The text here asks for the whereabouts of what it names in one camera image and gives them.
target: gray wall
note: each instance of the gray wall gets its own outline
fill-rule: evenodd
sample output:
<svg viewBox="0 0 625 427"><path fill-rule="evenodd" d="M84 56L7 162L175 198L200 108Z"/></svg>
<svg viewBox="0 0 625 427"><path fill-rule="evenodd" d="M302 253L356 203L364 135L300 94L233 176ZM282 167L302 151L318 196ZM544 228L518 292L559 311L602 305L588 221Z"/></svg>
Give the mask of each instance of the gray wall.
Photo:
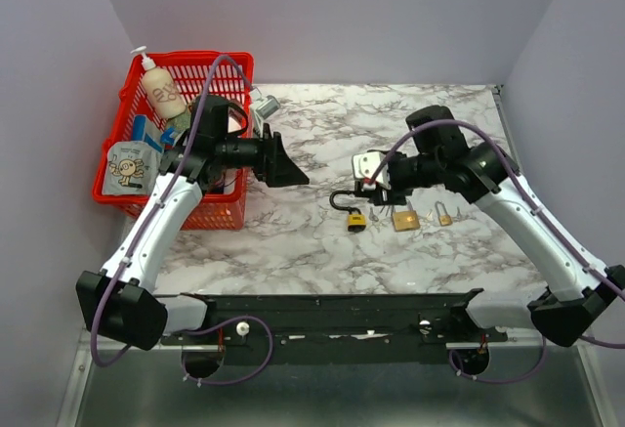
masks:
<svg viewBox="0 0 625 427"><path fill-rule="evenodd" d="M81 324L73 286L115 235L94 204L130 40L108 0L0 0L0 424L54 425Z"/></svg>
<svg viewBox="0 0 625 427"><path fill-rule="evenodd" d="M522 165L588 248L625 264L625 0L554 0L508 78L503 103ZM616 302L595 324L625 342ZM625 353L600 349L625 425Z"/></svg>
<svg viewBox="0 0 625 427"><path fill-rule="evenodd" d="M501 83L551 0L111 0L134 44L245 50L264 82Z"/></svg>

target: red basket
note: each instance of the red basket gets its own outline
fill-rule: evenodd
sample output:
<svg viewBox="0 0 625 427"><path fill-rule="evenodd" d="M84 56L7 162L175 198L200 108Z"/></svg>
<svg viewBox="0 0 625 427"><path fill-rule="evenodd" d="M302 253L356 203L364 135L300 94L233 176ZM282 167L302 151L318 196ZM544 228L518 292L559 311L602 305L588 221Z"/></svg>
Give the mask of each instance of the red basket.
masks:
<svg viewBox="0 0 625 427"><path fill-rule="evenodd" d="M189 102L202 91L209 66L222 53L214 51L178 51L167 54L149 54L156 65L169 70L176 81L185 101ZM254 59L248 53L229 53L241 67L247 79L252 81ZM119 110L108 139L102 145L102 158L98 167L98 176L92 189L93 199L100 204L110 204L123 210L131 217L139 217L147 204L146 195L103 195L104 173L106 171L106 154L108 149L120 141L130 141L133 121L137 114L147 117L161 130L165 121L151 108L146 98L146 91L139 83L144 70L141 57L135 57L130 65L124 88L119 91ZM238 72L229 63L223 62L210 86L210 93L237 100L249 109L249 90L245 88ZM252 135L252 119L249 118L247 132ZM239 170L234 190L229 194L206 194L199 205L188 216L183 230L196 229L241 229L245 215L245 192L247 189L248 170Z"/></svg>

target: marble tabletop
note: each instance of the marble tabletop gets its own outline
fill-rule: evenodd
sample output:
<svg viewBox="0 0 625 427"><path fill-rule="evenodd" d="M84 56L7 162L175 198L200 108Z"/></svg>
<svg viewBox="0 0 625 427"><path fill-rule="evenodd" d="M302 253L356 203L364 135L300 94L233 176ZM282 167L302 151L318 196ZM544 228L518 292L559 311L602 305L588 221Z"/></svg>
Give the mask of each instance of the marble tabletop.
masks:
<svg viewBox="0 0 625 427"><path fill-rule="evenodd" d="M508 149L490 89L443 85L261 85L282 110L271 117L309 186L269 189L250 178L245 228L180 232L165 258L156 293L327 294L456 292L535 288L542 278L488 216L443 187L410 198L421 229L396 233L391 218L364 202L364 232L328 195L353 186L352 155L387 149L406 132L404 118L447 105ZM477 142L465 132L470 145ZM413 144L402 151L416 153ZM441 200L453 225L438 224Z"/></svg>

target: dark floor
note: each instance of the dark floor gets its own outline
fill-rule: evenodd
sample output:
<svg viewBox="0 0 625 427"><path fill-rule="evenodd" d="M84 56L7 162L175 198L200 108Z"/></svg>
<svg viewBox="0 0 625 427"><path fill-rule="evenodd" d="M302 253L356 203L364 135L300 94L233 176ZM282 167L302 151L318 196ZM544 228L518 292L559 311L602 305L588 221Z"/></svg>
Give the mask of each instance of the dark floor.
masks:
<svg viewBox="0 0 625 427"><path fill-rule="evenodd" d="M537 348L495 350L488 375L531 367ZM270 366L257 378L226 388L183 383L180 352L133 351L90 373L78 425L190 426L479 426L601 425L574 349L550 348L529 381L481 385L447 365L374 364ZM222 368L235 377L249 367Z"/></svg>

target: pump dispenser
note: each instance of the pump dispenser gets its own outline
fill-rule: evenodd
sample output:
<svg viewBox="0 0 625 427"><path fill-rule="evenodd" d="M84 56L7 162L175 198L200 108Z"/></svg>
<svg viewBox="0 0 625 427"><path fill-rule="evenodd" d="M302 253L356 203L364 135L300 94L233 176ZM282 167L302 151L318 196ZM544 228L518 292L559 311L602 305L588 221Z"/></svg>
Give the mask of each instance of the pump dispenser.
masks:
<svg viewBox="0 0 625 427"><path fill-rule="evenodd" d="M178 91L176 82L166 69L156 66L154 59L147 55L146 49L146 46L141 46L130 54L142 56L141 65L146 73L141 84L146 90L147 100L156 114L165 120L186 113L187 104Z"/></svg>

